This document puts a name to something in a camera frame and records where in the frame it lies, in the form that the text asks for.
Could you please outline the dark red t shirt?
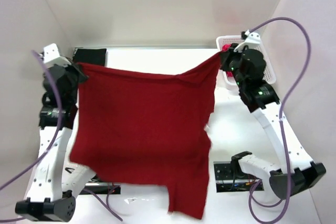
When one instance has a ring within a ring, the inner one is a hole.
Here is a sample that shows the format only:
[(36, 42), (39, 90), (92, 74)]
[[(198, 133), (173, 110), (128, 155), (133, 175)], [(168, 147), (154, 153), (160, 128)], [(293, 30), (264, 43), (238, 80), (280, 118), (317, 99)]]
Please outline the dark red t shirt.
[(164, 186), (169, 212), (202, 219), (220, 67), (215, 54), (180, 74), (154, 74), (83, 63), (79, 123), (69, 155), (111, 183)]

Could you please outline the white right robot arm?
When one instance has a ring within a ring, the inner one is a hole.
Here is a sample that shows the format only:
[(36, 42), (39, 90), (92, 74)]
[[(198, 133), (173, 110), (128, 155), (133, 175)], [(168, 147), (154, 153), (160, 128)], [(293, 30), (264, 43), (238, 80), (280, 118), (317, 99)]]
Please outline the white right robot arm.
[(277, 198), (285, 200), (313, 187), (326, 174), (326, 168), (305, 151), (280, 111), (279, 97), (264, 80), (266, 61), (263, 54), (248, 48), (238, 52), (236, 46), (236, 43), (226, 45), (219, 53), (221, 70), (232, 73), (241, 100), (264, 129), (279, 164), (245, 151), (232, 156), (234, 175), (245, 173), (259, 177)]

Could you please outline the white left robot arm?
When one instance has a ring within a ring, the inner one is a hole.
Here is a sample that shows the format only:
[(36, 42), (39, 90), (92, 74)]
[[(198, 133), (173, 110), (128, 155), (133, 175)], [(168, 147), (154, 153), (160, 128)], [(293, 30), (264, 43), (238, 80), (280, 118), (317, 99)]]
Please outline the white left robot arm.
[(78, 85), (87, 79), (75, 63), (54, 65), (44, 73), (38, 162), (26, 199), (15, 206), (16, 214), (30, 221), (69, 222), (74, 215), (77, 193), (61, 180), (78, 110)]

